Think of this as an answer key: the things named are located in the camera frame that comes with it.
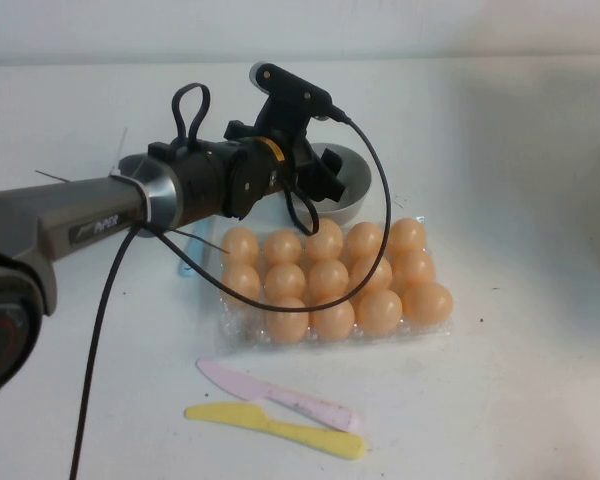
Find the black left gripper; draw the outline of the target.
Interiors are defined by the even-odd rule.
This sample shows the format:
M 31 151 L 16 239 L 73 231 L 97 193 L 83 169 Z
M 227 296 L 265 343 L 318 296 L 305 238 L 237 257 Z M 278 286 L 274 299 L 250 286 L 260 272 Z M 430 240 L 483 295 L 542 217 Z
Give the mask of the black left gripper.
M 306 131 L 291 134 L 284 131 L 270 131 L 266 134 L 267 144 L 275 159 L 273 161 L 276 178 L 266 189 L 266 194 L 278 193 L 284 186 L 296 195 L 304 195 L 309 200 L 329 199 L 339 202 L 346 191 L 346 185 L 331 173 L 339 173 L 343 160 L 329 148 L 318 155 L 307 139 Z

